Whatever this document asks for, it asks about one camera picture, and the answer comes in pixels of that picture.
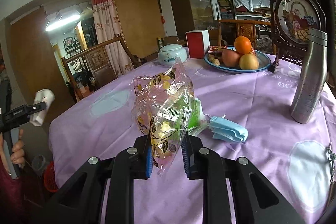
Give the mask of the person's left hand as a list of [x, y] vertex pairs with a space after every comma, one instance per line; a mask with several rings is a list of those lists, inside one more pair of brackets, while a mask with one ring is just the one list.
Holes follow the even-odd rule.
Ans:
[[[18, 135], [18, 141], [13, 145], [13, 148], [12, 148], [13, 154], [10, 157], [11, 162], [13, 164], [18, 165], [19, 168], [24, 168], [25, 163], [26, 163], [25, 152], [24, 152], [24, 149], [23, 149], [25, 144], [22, 141], [23, 134], [24, 134], [24, 131], [23, 131], [23, 129], [20, 128], [19, 129], [19, 135]], [[0, 140], [1, 140], [1, 161], [2, 161], [3, 167], [6, 170], [6, 172], [8, 174], [10, 174], [9, 165], [8, 165], [7, 160], [6, 160], [4, 149], [3, 149], [3, 144], [4, 144], [3, 134], [1, 134]]]

